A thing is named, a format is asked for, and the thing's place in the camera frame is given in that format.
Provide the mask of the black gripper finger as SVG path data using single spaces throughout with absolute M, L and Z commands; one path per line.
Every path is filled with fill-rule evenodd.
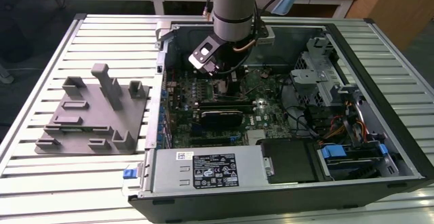
M 227 77 L 227 95 L 238 97 L 240 91 L 240 85 L 236 77 L 236 73 L 231 73 Z

